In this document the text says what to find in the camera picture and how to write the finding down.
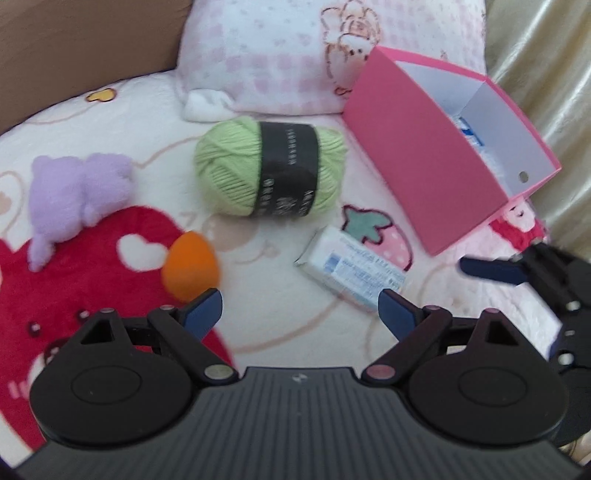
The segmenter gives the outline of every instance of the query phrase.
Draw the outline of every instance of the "soap wrapper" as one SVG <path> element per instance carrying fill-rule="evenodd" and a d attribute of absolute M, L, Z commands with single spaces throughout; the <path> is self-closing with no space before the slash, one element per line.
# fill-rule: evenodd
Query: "soap wrapper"
<path fill-rule="evenodd" d="M 316 232 L 296 266 L 306 274 L 372 312 L 385 288 L 399 292 L 405 273 L 334 226 Z"/>

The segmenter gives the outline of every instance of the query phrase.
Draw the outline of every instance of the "pink strawberry print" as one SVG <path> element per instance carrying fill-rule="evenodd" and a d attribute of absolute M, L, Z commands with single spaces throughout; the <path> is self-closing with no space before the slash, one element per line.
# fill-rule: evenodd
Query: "pink strawberry print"
<path fill-rule="evenodd" d="M 348 233 L 371 251 L 404 271 L 413 264 L 413 252 L 402 230 L 384 212 L 343 207 L 345 223 L 342 231 Z"/>

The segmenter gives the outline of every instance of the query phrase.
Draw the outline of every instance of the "ribbed black surface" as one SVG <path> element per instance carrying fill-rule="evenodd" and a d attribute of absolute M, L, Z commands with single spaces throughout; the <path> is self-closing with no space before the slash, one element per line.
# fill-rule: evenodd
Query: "ribbed black surface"
<path fill-rule="evenodd" d="M 49 444 L 26 480 L 571 480 L 576 465 L 548 443 L 482 451 L 418 424 L 396 393 L 346 368 L 250 368 L 202 392 L 178 425 L 117 451 Z"/>

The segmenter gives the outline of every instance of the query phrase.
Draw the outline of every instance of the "pink pillowcase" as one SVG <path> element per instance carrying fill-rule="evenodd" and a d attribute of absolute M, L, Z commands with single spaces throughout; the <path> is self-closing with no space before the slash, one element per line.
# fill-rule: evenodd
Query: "pink pillowcase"
<path fill-rule="evenodd" d="M 485 72 L 484 0 L 197 0 L 178 59 L 183 115 L 341 112 L 376 45 Z"/>

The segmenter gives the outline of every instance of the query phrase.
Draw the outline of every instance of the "cardboard box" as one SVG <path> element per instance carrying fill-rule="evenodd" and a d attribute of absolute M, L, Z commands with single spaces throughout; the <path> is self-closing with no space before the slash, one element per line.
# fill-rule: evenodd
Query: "cardboard box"
<path fill-rule="evenodd" d="M 461 115 L 502 182 L 450 120 Z M 560 163 L 494 82 L 442 60 L 376 47 L 343 118 L 436 255 L 528 197 Z"/>

